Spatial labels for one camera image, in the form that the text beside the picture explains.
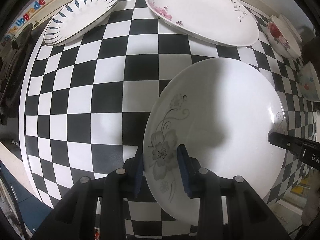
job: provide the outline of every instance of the plate with pink flower pattern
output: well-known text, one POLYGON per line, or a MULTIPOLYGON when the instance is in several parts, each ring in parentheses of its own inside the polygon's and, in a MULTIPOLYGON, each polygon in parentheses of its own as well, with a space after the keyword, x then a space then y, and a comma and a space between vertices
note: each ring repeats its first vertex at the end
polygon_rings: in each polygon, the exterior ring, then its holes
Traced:
POLYGON ((259 37, 255 19, 238 0, 146 0, 167 24, 214 44, 250 46, 259 37))
POLYGON ((231 58, 197 62, 178 74, 154 104, 144 134, 146 180, 172 217, 198 224, 199 199, 184 192, 177 146, 218 176, 243 176, 264 198, 275 183, 285 150, 268 134, 286 134, 281 101, 252 66, 231 58))

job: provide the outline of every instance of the ceramic plate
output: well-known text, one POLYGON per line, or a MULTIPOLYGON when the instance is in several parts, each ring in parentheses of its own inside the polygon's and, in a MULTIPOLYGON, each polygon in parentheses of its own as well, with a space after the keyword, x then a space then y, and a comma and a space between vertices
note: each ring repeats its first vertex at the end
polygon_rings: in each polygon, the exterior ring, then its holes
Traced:
POLYGON ((237 0, 146 0, 166 23, 201 40, 249 46, 259 37, 258 26, 237 0))
POLYGON ((284 161, 285 150, 268 142, 271 131, 286 133, 275 89, 252 66, 212 58, 186 68, 165 87, 149 116, 143 158, 148 186, 172 217, 197 225, 199 199, 184 192, 176 149, 218 176, 243 176, 264 198, 284 161))
POLYGON ((51 20, 44 34, 48 46, 60 46, 85 34, 111 12, 119 0, 73 0, 51 20))

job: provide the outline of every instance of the plate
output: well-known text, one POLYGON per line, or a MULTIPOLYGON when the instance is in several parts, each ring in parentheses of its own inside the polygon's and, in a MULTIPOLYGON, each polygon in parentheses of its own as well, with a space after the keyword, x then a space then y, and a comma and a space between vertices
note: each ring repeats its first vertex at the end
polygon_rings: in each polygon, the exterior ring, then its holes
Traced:
POLYGON ((178 74, 154 104, 143 159, 155 200, 177 220, 198 224, 199 199, 184 192, 176 149, 220 177, 243 176, 264 198, 281 170, 285 150, 268 142, 287 133, 282 104, 255 68, 230 58, 197 62, 178 74))
POLYGON ((45 33, 47 46, 60 46, 82 36, 111 12, 119 0, 73 0, 50 21, 45 33))
POLYGON ((256 21, 238 0, 146 0, 167 24, 215 44, 250 46, 259 37, 256 21))

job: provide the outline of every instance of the checkered surface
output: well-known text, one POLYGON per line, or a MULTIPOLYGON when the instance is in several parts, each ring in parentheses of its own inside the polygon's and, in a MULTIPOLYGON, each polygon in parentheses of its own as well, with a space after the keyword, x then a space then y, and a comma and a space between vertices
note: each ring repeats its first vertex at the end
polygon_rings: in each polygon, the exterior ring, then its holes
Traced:
MULTIPOLYGON (((42 201, 54 207, 80 177, 96 179, 122 167, 143 141, 164 87, 187 66, 211 57, 235 58, 260 71, 281 99, 289 135, 315 140, 313 105, 297 83, 302 61, 279 56, 264 34, 268 16, 244 5, 259 28, 259 40, 248 47, 213 45, 180 33, 158 20, 144 0, 120 0, 109 18, 72 43, 43 44, 31 66, 24 113, 30 179, 42 201)), ((265 202, 280 199, 308 171, 287 153, 265 202)), ((196 234, 196 227, 160 208, 145 179, 139 197, 125 200, 124 217, 128 239, 196 234)))

